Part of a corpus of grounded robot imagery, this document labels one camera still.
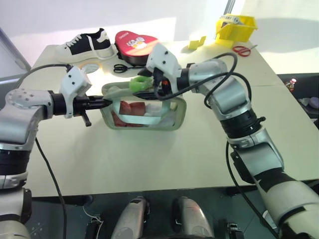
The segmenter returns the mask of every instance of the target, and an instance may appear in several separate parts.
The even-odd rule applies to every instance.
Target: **scissors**
[[[246,46],[235,46],[233,47],[233,51],[236,52],[238,55],[246,57],[249,56],[251,53],[251,49],[254,49],[257,45],[248,48]]]

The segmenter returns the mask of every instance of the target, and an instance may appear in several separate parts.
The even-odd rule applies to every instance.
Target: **black and white sneaker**
[[[73,63],[90,58],[106,60],[115,56],[106,31],[102,28],[96,33],[77,35],[71,41],[56,47],[57,59],[63,63]]]

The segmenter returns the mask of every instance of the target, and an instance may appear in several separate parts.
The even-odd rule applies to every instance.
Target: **yellow plastic container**
[[[231,48],[236,41],[247,42],[253,31],[258,29],[255,18],[252,16],[227,15],[238,17],[243,24],[228,23],[222,26],[224,20],[219,19],[216,23],[215,42],[217,44]]]

